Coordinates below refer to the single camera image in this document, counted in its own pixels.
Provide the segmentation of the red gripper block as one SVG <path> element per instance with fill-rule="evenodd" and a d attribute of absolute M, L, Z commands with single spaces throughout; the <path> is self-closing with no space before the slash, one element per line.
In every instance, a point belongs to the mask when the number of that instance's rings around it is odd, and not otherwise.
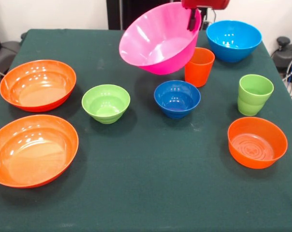
<path fill-rule="evenodd" d="M 189 8 L 190 17 L 187 30 L 193 31 L 196 24 L 196 8 L 211 8 L 214 10 L 224 10 L 228 6 L 230 0 L 182 0 L 182 6 Z"/>

